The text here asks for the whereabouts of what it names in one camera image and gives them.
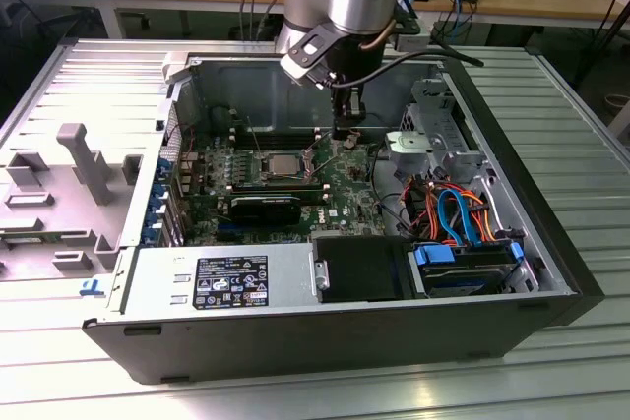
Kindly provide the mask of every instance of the metal table surface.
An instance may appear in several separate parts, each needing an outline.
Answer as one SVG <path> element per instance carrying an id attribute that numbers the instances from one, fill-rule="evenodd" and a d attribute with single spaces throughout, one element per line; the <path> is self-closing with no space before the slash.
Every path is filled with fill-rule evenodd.
<path id="1" fill-rule="evenodd" d="M 37 121 L 27 117 L 42 120 L 38 133 L 52 133 L 45 120 L 85 107 L 86 91 L 107 94 L 110 121 L 134 118 L 120 131 L 124 138 L 103 142 L 104 151 L 115 156 L 134 143 L 141 149 L 138 135 L 165 99 L 165 54 L 210 44 L 102 40 L 59 47 L 5 123 L 0 135 L 14 128 L 26 134 L 0 143 L 0 164 L 9 149 L 28 144 L 28 127 Z M 483 69 L 468 68 L 473 81 L 606 300 L 570 327 L 533 335 L 503 359 L 142 386 L 81 332 L 84 314 L 102 299 L 82 300 L 79 279 L 3 282 L 2 418 L 627 418 L 630 156 L 544 59 L 520 48 L 463 49 L 485 61 Z M 100 85 L 89 79 L 95 75 Z"/>

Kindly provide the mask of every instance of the motherboard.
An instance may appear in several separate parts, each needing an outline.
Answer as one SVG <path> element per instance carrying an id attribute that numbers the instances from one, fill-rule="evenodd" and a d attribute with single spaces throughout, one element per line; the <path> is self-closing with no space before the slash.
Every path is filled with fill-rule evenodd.
<path id="1" fill-rule="evenodd" d="M 178 176 L 186 246 L 384 234 L 369 150 L 358 133 L 334 141 L 320 132 L 299 139 L 213 137 L 190 147 Z"/>

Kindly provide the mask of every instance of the blue cable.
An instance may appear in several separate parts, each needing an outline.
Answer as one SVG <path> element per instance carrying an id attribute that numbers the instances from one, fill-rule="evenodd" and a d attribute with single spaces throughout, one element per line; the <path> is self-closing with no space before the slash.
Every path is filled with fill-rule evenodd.
<path id="1" fill-rule="evenodd" d="M 462 241 L 462 237 L 449 225 L 448 218 L 446 216 L 446 198 L 449 194 L 455 196 L 458 205 L 460 206 L 460 213 L 462 214 L 462 224 L 464 226 L 464 232 L 466 233 L 466 238 L 474 245 L 478 246 L 481 244 L 481 240 L 479 240 L 479 235 L 477 235 L 476 230 L 471 224 L 471 218 L 469 216 L 469 208 L 466 205 L 466 200 L 464 196 L 460 194 L 458 191 L 454 189 L 447 189 L 442 191 L 440 197 L 437 200 L 437 214 L 440 218 L 440 224 L 442 228 L 453 237 L 453 239 L 457 242 L 458 246 L 464 246 L 464 242 Z"/>
<path id="2" fill-rule="evenodd" d="M 457 16 L 455 17 L 455 26 L 453 27 L 453 31 L 451 31 L 451 41 L 455 38 L 455 33 L 457 29 L 460 27 L 460 14 L 462 13 L 462 2 L 460 0 L 455 0 L 455 6 L 457 9 Z"/>

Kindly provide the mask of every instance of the power supply label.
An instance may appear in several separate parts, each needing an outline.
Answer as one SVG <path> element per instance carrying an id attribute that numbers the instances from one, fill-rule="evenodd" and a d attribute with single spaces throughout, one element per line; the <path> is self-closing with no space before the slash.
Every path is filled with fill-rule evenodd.
<path id="1" fill-rule="evenodd" d="M 201 258 L 197 260 L 197 310 L 235 309 L 269 305 L 266 256 Z"/>

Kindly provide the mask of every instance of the green motherboard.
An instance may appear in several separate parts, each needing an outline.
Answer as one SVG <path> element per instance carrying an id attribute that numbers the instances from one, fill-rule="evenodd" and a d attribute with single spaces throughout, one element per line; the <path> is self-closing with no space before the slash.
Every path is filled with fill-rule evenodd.
<path id="1" fill-rule="evenodd" d="M 189 222 L 186 245 L 303 243 L 318 235 L 384 234 L 368 178 L 369 144 L 349 146 L 324 136 L 316 145 L 311 150 L 241 150 L 229 139 L 215 138 L 183 153 L 179 178 Z M 250 189 L 256 195 L 301 197 L 299 222 L 234 224 L 230 204 L 250 195 Z"/>

